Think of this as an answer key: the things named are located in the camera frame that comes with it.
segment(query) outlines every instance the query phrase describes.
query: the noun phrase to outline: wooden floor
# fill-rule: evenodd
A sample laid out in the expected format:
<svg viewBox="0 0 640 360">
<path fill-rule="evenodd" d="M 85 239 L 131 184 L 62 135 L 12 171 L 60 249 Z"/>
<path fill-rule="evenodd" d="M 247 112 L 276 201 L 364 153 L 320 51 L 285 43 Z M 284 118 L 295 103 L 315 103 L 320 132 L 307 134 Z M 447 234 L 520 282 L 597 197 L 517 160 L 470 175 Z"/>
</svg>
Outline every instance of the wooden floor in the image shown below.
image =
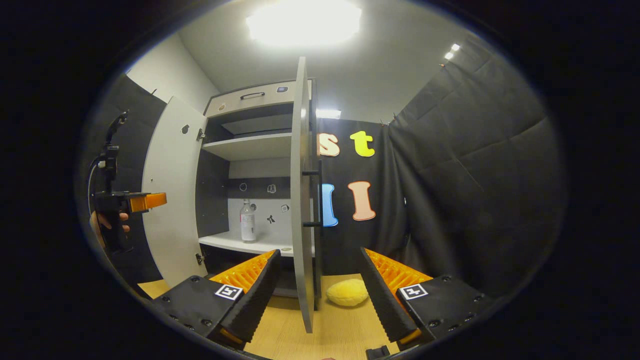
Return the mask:
<svg viewBox="0 0 640 360">
<path fill-rule="evenodd" d="M 398 347 L 389 343 L 371 299 L 356 307 L 344 307 L 326 298 L 329 286 L 354 278 L 361 279 L 360 274 L 323 276 L 323 298 L 314 312 L 312 334 L 305 332 L 298 299 L 272 297 L 244 351 L 273 360 L 366 360 L 365 350 L 386 345 L 395 354 Z M 153 299 L 169 290 L 164 280 L 139 286 Z"/>
</svg>

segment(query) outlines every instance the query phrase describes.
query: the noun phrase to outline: sticker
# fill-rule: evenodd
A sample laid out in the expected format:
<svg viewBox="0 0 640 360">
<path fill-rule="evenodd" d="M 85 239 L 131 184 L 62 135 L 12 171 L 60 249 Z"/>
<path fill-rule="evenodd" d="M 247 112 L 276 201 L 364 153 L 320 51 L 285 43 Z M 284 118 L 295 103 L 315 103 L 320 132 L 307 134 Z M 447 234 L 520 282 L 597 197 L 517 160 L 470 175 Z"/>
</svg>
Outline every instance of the sticker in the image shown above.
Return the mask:
<svg viewBox="0 0 640 360">
<path fill-rule="evenodd" d="M 216 295 L 225 299 L 235 300 L 242 292 L 242 288 L 224 284 L 220 289 L 216 291 Z"/>
<path fill-rule="evenodd" d="M 332 184 L 322 184 L 322 226 L 330 227 L 338 225 L 338 219 L 333 215 L 331 193 L 335 187 Z"/>
<path fill-rule="evenodd" d="M 374 149 L 370 149 L 369 146 L 367 146 L 368 142 L 373 141 L 373 137 L 368 136 L 364 131 L 358 131 L 355 134 L 351 134 L 349 138 L 353 140 L 358 155 L 368 158 L 376 153 Z"/>
<path fill-rule="evenodd" d="M 340 147 L 338 146 L 338 138 L 333 134 L 321 133 L 318 135 L 318 149 L 320 155 L 338 156 Z"/>
<path fill-rule="evenodd" d="M 415 299 L 417 297 L 422 297 L 428 294 L 428 292 L 425 291 L 425 289 L 420 284 L 405 286 L 404 288 L 400 288 L 400 292 L 406 300 Z"/>
<path fill-rule="evenodd" d="M 369 202 L 368 189 L 371 184 L 368 181 L 356 181 L 348 184 L 347 187 L 353 192 L 353 202 L 356 206 L 353 220 L 364 221 L 376 217 L 376 212 L 371 209 L 371 203 Z"/>
</svg>

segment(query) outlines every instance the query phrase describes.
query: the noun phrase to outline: label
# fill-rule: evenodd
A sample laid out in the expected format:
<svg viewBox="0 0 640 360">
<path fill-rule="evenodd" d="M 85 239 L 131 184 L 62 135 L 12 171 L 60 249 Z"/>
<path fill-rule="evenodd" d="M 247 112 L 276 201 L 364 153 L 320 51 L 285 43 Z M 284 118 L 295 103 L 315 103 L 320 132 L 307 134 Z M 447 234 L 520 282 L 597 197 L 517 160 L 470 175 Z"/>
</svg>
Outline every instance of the label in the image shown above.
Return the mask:
<svg viewBox="0 0 640 360">
<path fill-rule="evenodd" d="M 242 288 L 225 284 L 216 291 L 216 295 L 225 299 L 235 300 L 236 298 L 238 298 L 238 295 L 243 292 L 244 290 Z"/>
<path fill-rule="evenodd" d="M 240 236 L 244 241 L 255 240 L 255 215 L 240 215 Z"/>
<path fill-rule="evenodd" d="M 429 295 L 429 293 L 420 284 L 405 286 L 404 288 L 400 288 L 400 292 L 402 293 L 403 297 L 407 300 Z"/>
</svg>

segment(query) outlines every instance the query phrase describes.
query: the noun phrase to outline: orange gripper pad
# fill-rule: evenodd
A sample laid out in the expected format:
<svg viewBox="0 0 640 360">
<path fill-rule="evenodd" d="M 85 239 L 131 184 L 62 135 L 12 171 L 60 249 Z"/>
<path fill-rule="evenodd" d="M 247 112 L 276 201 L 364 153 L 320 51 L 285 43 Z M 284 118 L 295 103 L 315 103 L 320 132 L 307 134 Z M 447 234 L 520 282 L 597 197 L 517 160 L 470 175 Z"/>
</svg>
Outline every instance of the orange gripper pad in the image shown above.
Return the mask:
<svg viewBox="0 0 640 360">
<path fill-rule="evenodd" d="M 132 213 L 144 211 L 166 204 L 166 193 L 150 193 L 145 196 L 132 197 L 129 199 L 129 204 Z"/>
<path fill-rule="evenodd" d="M 403 307 L 402 302 L 398 299 L 396 292 L 399 288 L 404 288 L 405 286 L 418 284 L 423 281 L 433 279 L 431 276 L 423 274 L 415 269 L 406 266 L 405 264 L 399 263 L 396 260 L 389 259 L 388 257 L 378 254 L 375 251 L 371 251 L 369 249 L 364 249 L 369 255 L 371 262 L 378 269 L 378 272 L 382 276 L 382 279 L 387 284 L 389 291 L 394 294 L 394 297 L 398 301 L 398 303 Z"/>
<path fill-rule="evenodd" d="M 240 263 L 220 274 L 212 277 L 211 281 L 237 286 L 244 289 L 244 293 L 249 292 L 255 281 L 260 276 L 262 269 L 267 265 L 267 261 L 276 250 L 265 252 L 255 258 L 251 258 L 244 263 Z"/>
</svg>

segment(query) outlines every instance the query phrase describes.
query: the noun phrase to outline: black curtain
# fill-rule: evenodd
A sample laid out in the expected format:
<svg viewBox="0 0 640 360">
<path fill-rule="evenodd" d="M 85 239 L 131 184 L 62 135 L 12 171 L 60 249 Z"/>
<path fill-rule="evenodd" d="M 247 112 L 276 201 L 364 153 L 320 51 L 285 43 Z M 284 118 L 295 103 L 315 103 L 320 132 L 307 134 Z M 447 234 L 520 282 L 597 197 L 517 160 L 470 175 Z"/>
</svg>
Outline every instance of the black curtain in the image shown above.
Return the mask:
<svg viewBox="0 0 640 360">
<path fill-rule="evenodd" d="M 142 172 L 157 121 L 166 104 L 140 87 L 125 74 L 118 77 L 102 103 L 97 107 L 86 128 L 84 151 L 80 168 L 86 169 L 86 182 L 92 160 L 100 154 L 107 129 L 111 122 L 123 111 L 129 111 L 127 122 L 113 135 L 112 143 L 120 146 L 118 153 L 118 174 L 113 182 L 113 191 L 142 191 Z M 104 188 L 104 179 L 96 169 L 92 177 L 93 190 Z M 77 199 L 87 198 L 87 187 L 76 189 Z M 89 222 L 89 210 L 81 213 L 83 221 Z M 162 279 L 147 244 L 147 237 L 141 213 L 129 215 L 127 233 L 133 251 L 110 257 L 113 266 L 140 295 L 145 293 L 136 285 L 141 282 Z"/>
<path fill-rule="evenodd" d="M 562 152 L 517 70 L 475 36 L 460 46 L 389 126 L 411 232 L 403 261 L 497 297 L 557 238 Z"/>
<path fill-rule="evenodd" d="M 356 257 L 360 247 L 392 257 L 398 257 L 404 248 L 406 210 L 393 157 L 388 126 L 373 122 L 318 119 L 318 133 L 333 134 L 338 138 L 340 153 L 322 156 L 323 182 L 334 185 L 333 214 L 336 226 L 325 227 L 323 236 L 323 273 L 325 275 L 356 274 Z M 368 143 L 375 153 L 363 157 L 356 153 L 353 133 L 365 131 L 373 138 Z M 347 187 L 355 181 L 368 181 L 371 209 L 376 216 L 370 220 L 353 220 L 355 203 Z"/>
</svg>

